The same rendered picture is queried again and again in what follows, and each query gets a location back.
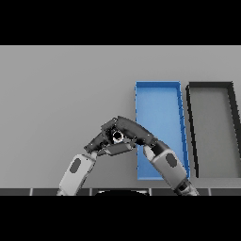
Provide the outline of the blue bin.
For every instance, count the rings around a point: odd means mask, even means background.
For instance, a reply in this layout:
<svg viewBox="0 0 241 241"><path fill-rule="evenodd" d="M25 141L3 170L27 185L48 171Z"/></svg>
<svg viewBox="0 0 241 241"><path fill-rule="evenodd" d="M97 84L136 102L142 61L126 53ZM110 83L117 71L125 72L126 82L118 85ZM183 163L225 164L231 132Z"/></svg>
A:
<svg viewBox="0 0 241 241"><path fill-rule="evenodd" d="M183 95L179 81L136 81L136 122L177 154L190 175Z"/></svg>

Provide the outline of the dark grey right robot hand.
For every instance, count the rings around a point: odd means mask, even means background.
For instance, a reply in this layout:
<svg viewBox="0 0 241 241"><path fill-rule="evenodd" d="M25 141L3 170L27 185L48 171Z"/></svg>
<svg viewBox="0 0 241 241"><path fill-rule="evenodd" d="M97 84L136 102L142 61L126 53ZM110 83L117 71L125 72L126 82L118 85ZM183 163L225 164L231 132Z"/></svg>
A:
<svg viewBox="0 0 241 241"><path fill-rule="evenodd" d="M116 127L128 138L134 139L138 145L154 147L157 138L140 124L127 118L118 116Z"/></svg>

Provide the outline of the dark grey bin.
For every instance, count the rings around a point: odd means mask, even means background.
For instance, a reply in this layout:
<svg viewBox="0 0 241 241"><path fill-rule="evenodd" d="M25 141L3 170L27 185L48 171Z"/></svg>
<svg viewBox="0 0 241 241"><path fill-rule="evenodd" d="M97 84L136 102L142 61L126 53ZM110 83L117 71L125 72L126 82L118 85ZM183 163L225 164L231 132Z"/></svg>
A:
<svg viewBox="0 0 241 241"><path fill-rule="evenodd" d="M233 82L185 88L197 178L241 178L241 122Z"/></svg>

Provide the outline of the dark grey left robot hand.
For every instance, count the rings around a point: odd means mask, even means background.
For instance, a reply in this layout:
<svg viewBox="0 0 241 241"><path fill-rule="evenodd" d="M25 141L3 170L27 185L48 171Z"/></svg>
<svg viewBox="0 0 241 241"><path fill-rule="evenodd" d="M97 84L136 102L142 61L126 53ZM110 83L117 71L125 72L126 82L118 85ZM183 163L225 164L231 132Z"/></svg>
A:
<svg viewBox="0 0 241 241"><path fill-rule="evenodd" d="M134 149L137 137L127 136L118 126L118 119L113 118L101 126L98 134L88 145L84 147L87 153L102 155L118 155Z"/></svg>

